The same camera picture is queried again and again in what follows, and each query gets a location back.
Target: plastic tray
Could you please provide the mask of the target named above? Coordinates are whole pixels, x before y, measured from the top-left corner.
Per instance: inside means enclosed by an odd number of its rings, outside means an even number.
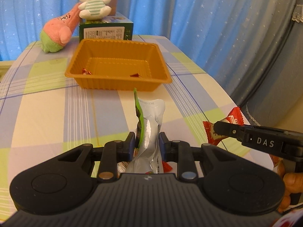
[[[153,91],[172,82],[157,44],[127,40],[82,40],[65,76],[86,89]]]

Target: yellow line on tablecloth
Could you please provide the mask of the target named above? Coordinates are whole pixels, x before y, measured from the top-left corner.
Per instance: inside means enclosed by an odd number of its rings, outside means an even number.
[[[97,146],[100,147],[99,145],[99,135],[98,135],[98,130],[97,130],[97,118],[96,118],[96,112],[94,108],[94,96],[93,96],[93,91],[91,89],[91,103],[93,106],[93,115],[94,115],[94,126],[95,126],[95,132],[96,132],[96,137],[97,137]]]

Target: green and white striped shirt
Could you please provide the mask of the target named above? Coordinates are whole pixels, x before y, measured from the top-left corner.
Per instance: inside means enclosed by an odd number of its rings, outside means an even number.
[[[86,2],[85,9],[90,11],[91,15],[99,15],[100,9],[105,7],[103,0],[90,0]]]

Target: hand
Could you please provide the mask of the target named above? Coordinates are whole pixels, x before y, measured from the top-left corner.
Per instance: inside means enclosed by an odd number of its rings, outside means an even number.
[[[283,161],[278,164],[278,175],[283,179],[285,184],[285,193],[283,200],[278,208],[278,212],[283,212],[290,205],[291,193],[303,193],[303,173],[287,173]]]

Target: pink and green plush toy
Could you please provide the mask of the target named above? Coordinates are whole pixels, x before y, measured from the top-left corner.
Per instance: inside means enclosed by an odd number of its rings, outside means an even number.
[[[78,8],[80,4],[77,3],[68,13],[53,18],[44,25],[40,33],[41,47],[44,52],[57,52],[70,41],[80,22],[80,9]]]

